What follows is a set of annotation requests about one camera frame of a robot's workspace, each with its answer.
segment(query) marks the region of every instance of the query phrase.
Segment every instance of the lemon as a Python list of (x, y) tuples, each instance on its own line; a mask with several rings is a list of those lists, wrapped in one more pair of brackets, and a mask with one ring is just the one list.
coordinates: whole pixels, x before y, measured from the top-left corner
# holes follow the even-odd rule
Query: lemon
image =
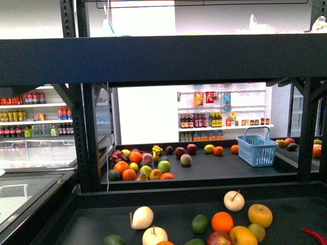
[(122, 152), (123, 152), (124, 154), (130, 154), (130, 153), (131, 153), (131, 152), (130, 152), (129, 150), (127, 150), (127, 149), (122, 150)]
[(212, 144), (207, 144), (205, 147), (204, 147), (204, 151), (206, 153), (213, 153), (214, 152), (214, 146)]
[(135, 162), (132, 162), (130, 165), (129, 165), (129, 168), (134, 170), (135, 172), (137, 172), (138, 170), (138, 165), (135, 163)]

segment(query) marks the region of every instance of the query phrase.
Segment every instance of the yellow apple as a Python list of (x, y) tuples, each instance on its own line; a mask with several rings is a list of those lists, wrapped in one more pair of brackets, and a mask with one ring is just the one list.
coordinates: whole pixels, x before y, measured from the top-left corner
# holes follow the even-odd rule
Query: yellow apple
[(245, 204), (244, 197), (237, 191), (229, 191), (224, 197), (224, 204), (229, 211), (238, 212)]
[(252, 224), (262, 225), (265, 229), (271, 225), (272, 212), (262, 204), (253, 204), (248, 211), (248, 216)]
[(233, 245), (258, 245), (255, 235), (245, 226), (235, 226), (229, 234)]
[(142, 237), (143, 245), (157, 245), (161, 241), (168, 241), (168, 235), (163, 228), (157, 226), (148, 228)]

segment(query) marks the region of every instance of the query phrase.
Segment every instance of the red apple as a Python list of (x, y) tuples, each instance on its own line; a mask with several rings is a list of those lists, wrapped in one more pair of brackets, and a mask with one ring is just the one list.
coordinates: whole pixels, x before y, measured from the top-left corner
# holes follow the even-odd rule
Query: red apple
[(166, 147), (165, 151), (167, 154), (172, 154), (172, 152), (174, 151), (174, 148), (172, 146), (168, 146), (168, 147)]
[(183, 147), (177, 147), (175, 150), (176, 158), (180, 159), (182, 155), (186, 153), (186, 150)]
[(196, 144), (188, 144), (186, 149), (187, 149), (188, 153), (191, 154), (191, 155), (195, 154), (196, 151), (198, 150)]
[(224, 232), (214, 231), (212, 232), (207, 240), (207, 245), (233, 245), (231, 238)]

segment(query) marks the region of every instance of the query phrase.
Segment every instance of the lime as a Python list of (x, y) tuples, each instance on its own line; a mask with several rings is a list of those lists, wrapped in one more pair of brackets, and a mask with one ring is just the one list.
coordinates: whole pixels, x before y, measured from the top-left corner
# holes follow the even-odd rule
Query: lime
[(120, 179), (120, 177), (121, 177), (121, 175), (120, 175), (120, 173), (117, 170), (115, 170), (115, 169), (109, 170), (109, 172), (108, 172), (108, 179), (110, 181), (117, 181), (117, 180)]
[(199, 238), (195, 238), (195, 239), (189, 240), (184, 245), (206, 245), (206, 244), (203, 240), (201, 240)]
[(208, 218), (203, 214), (199, 214), (192, 220), (192, 229), (195, 233), (201, 234), (208, 228)]
[(118, 235), (106, 236), (103, 239), (104, 245), (125, 245), (125, 239)]

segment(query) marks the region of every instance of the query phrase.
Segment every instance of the plastic bag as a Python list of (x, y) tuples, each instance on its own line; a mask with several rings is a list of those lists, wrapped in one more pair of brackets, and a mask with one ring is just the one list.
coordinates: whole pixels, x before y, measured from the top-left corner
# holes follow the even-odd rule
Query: plastic bag
[(255, 16), (251, 14), (249, 30), (237, 30), (237, 34), (279, 34), (280, 32), (268, 24), (258, 24)]
[(320, 16), (313, 23), (311, 33), (327, 33), (327, 23), (324, 16)]

